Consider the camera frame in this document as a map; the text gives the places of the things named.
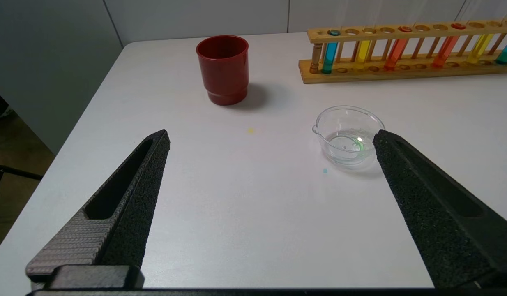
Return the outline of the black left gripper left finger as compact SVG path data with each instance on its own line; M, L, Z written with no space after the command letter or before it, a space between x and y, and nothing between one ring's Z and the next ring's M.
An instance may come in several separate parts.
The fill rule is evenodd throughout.
M64 265L141 267L170 150L166 130L145 137L27 264L34 283Z

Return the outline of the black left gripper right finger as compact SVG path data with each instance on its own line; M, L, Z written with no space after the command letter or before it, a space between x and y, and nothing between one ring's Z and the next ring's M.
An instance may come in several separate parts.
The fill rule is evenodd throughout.
M377 160L436 288L507 288L507 221L402 137Z

